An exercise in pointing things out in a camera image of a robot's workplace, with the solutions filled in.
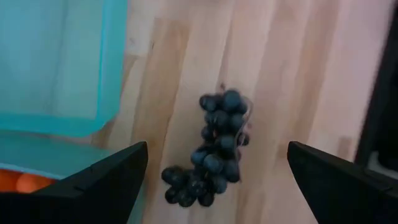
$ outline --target grape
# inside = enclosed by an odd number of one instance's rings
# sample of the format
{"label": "grape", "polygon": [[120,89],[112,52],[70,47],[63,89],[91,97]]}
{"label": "grape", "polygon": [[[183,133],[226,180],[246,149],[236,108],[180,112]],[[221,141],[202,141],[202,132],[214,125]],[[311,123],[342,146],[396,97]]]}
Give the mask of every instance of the grape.
{"label": "grape", "polygon": [[223,129],[216,129],[215,131],[215,137],[216,139],[222,135],[228,135],[231,134],[231,130],[228,127],[224,127]]}
{"label": "grape", "polygon": [[178,202],[177,194],[178,194],[178,188],[171,187],[168,190],[166,190],[164,197],[166,198],[166,201],[168,203],[175,204]]}
{"label": "grape", "polygon": [[236,112],[240,114],[246,114],[246,112],[248,112],[247,104],[244,101],[242,101],[241,104],[238,106]]}
{"label": "grape", "polygon": [[174,173],[176,172],[182,172],[183,169],[179,166],[170,166],[167,167],[166,169],[164,169],[162,171],[162,180],[164,180],[165,182],[167,182],[167,180],[170,180],[171,177],[173,176]]}
{"label": "grape", "polygon": [[215,99],[215,101],[216,101],[216,103],[217,103],[217,108],[221,108],[221,107],[222,107],[222,104],[223,104],[223,94],[221,94],[221,93],[216,93],[216,94],[214,95],[214,99]]}
{"label": "grape", "polygon": [[214,141],[214,135],[213,135],[213,129],[210,128],[209,126],[205,126],[202,130],[201,130],[201,137],[209,142]]}
{"label": "grape", "polygon": [[214,96],[211,95],[203,95],[199,99],[199,105],[205,111],[212,112],[217,109],[217,101]]}
{"label": "grape", "polygon": [[229,116],[227,113],[225,113],[225,111],[222,110],[216,111],[214,113],[213,119],[215,119],[214,123],[218,129],[227,128]]}
{"label": "grape", "polygon": [[189,180],[189,178],[191,178],[191,176],[195,175],[194,174],[194,170],[193,169],[187,169],[184,171],[184,177]]}
{"label": "grape", "polygon": [[235,154],[229,151],[219,150],[217,151],[217,156],[222,158],[223,160],[234,159]]}
{"label": "grape", "polygon": [[223,135],[216,139],[216,145],[221,150],[226,152],[234,152],[235,149],[235,137],[232,135]]}
{"label": "grape", "polygon": [[228,182],[238,182],[240,180],[238,162],[234,159],[225,161],[222,174],[225,176]]}
{"label": "grape", "polygon": [[208,142],[204,143],[197,149],[197,151],[206,151],[208,154],[214,153],[216,150],[216,146]]}
{"label": "grape", "polygon": [[207,192],[206,182],[198,176],[191,176],[187,184],[188,192],[195,197],[202,196]]}
{"label": "grape", "polygon": [[187,189],[182,189],[180,192],[177,194],[177,200],[178,204],[181,207],[187,208],[193,205],[197,198],[190,195]]}
{"label": "grape", "polygon": [[164,169],[162,171],[162,180],[176,188],[181,188],[186,183],[183,170],[177,166]]}
{"label": "grape", "polygon": [[194,165],[202,165],[205,157],[208,155],[206,151],[195,151],[191,154],[191,162]]}
{"label": "grape", "polygon": [[241,104],[241,95],[236,90],[227,90],[223,95],[223,110],[232,113]]}
{"label": "grape", "polygon": [[240,133],[237,144],[239,146],[247,146],[250,142],[250,136],[246,133]]}
{"label": "grape", "polygon": [[210,207],[214,202],[214,194],[208,192],[207,194],[198,197],[199,204],[203,207]]}
{"label": "grape", "polygon": [[214,113],[206,112],[205,113],[205,121],[206,121],[206,123],[209,124],[209,125],[214,125],[213,124],[213,120],[214,120],[213,117],[214,117]]}
{"label": "grape", "polygon": [[244,119],[241,114],[232,115],[229,125],[234,133],[237,133],[243,126]]}
{"label": "grape", "polygon": [[216,128],[218,130],[227,129],[229,116],[225,111],[217,110],[214,113],[206,113],[205,121],[212,128]]}
{"label": "grape", "polygon": [[224,163],[216,154],[210,154],[205,157],[203,166],[208,169],[209,172],[219,174],[223,170]]}
{"label": "grape", "polygon": [[213,187],[214,193],[222,194],[226,191],[227,182],[221,175],[214,175],[211,177],[211,186]]}
{"label": "grape", "polygon": [[196,165],[193,169],[193,175],[204,178],[207,174],[207,169],[201,165]]}

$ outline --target orange fruit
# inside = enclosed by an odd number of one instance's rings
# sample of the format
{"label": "orange fruit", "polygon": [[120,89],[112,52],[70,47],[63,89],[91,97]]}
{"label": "orange fruit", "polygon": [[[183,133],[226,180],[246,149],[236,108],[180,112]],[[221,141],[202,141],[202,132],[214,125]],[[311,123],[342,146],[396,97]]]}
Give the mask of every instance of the orange fruit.
{"label": "orange fruit", "polygon": [[17,191],[21,193],[32,193],[42,189],[55,181],[46,177],[34,174],[22,174],[17,181]]}
{"label": "orange fruit", "polygon": [[0,192],[15,192],[20,172],[0,169]]}

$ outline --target grape stem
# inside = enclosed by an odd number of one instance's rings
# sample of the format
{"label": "grape stem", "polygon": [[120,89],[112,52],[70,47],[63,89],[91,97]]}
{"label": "grape stem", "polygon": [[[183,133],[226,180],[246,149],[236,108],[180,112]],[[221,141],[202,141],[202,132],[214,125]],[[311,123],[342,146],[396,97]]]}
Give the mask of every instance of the grape stem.
{"label": "grape stem", "polygon": [[243,145],[243,142],[244,142],[244,140],[245,140],[245,135],[243,135],[243,138],[242,138],[242,141],[240,142],[240,143],[241,143],[240,145],[238,145],[238,139],[239,139],[239,135],[243,132],[244,127],[245,127],[246,124],[248,123],[248,121],[249,121],[249,119],[250,119],[250,117],[251,117],[251,114],[252,114],[252,112],[253,112],[253,107],[254,107],[253,102],[252,102],[248,97],[242,96],[242,99],[243,99],[243,100],[245,101],[245,103],[248,105],[248,112],[246,113],[246,119],[244,120],[244,123],[243,123],[243,125],[241,126],[241,128],[239,129],[238,133],[235,135],[235,140],[234,140],[234,143],[235,143],[235,147],[234,147],[235,159],[236,159],[236,162],[237,162],[237,164],[238,164],[239,182],[240,182],[240,183],[242,182],[242,175],[241,175],[241,169],[240,169],[240,167],[239,167],[239,161],[238,161],[238,147]]}

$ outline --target plastic bin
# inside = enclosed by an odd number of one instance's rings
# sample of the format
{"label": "plastic bin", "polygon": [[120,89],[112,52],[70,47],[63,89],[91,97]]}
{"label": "plastic bin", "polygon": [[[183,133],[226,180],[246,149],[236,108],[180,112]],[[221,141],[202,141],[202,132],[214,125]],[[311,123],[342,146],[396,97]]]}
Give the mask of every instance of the plastic bin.
{"label": "plastic bin", "polygon": [[84,136],[118,111],[127,0],[0,1],[0,129]]}

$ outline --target wooden table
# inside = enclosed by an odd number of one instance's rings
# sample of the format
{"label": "wooden table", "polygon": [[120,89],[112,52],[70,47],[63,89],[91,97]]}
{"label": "wooden table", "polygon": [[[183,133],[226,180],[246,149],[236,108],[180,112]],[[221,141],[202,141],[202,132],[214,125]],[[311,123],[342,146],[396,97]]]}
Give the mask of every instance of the wooden table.
{"label": "wooden table", "polygon": [[[131,0],[121,109],[92,144],[149,145],[145,224],[316,223],[287,165],[297,140],[352,160],[393,0]],[[167,205],[160,171],[190,167],[198,99],[254,102],[242,184],[215,204]]]}

